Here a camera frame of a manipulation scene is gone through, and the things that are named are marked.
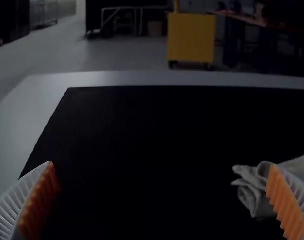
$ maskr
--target cart wheel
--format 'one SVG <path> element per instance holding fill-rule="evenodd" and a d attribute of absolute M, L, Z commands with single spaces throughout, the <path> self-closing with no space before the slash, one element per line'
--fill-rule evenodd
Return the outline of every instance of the cart wheel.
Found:
<path fill-rule="evenodd" d="M 212 71 L 213 70 L 213 66 L 209 63 L 203 63 L 203 68 L 205 71 Z"/>
<path fill-rule="evenodd" d="M 168 68 L 173 69 L 175 66 L 177 66 L 177 61 L 168 61 Z"/>

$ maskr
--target yellow cart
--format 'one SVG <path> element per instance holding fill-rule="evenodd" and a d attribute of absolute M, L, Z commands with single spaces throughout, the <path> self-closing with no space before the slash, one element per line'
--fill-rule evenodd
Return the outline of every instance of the yellow cart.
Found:
<path fill-rule="evenodd" d="M 177 62 L 214 61 L 215 16 L 174 12 L 168 15 L 167 60 L 170 69 Z"/>

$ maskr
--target gray rag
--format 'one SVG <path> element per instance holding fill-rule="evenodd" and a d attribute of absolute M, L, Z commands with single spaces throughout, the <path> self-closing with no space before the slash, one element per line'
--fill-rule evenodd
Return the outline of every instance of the gray rag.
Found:
<path fill-rule="evenodd" d="M 233 181 L 241 203 L 250 211 L 252 218 L 274 217 L 273 207 L 265 197 L 265 185 L 271 162 L 263 161 L 258 166 L 235 165 L 234 173 L 241 178 Z M 304 156 L 278 164 L 304 182 Z"/>

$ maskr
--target gray floor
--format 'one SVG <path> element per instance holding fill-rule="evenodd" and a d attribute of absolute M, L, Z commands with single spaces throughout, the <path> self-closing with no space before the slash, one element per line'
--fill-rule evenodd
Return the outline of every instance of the gray floor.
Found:
<path fill-rule="evenodd" d="M 81 71 L 168 70 L 165 37 L 85 40 L 83 2 L 78 0 L 76 16 L 60 20 L 58 25 L 33 31 L 27 37 L 0 47 L 0 101 L 30 75 Z M 221 52 L 218 47 L 215 65 L 224 71 L 220 64 Z"/>

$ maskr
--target black table surface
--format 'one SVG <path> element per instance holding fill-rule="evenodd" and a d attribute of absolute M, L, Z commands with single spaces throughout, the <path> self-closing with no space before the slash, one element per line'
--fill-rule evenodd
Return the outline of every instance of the black table surface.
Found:
<path fill-rule="evenodd" d="M 43 239 L 281 239 L 238 201 L 231 167 L 303 154 L 302 90 L 70 88 L 21 176 L 54 162 Z"/>

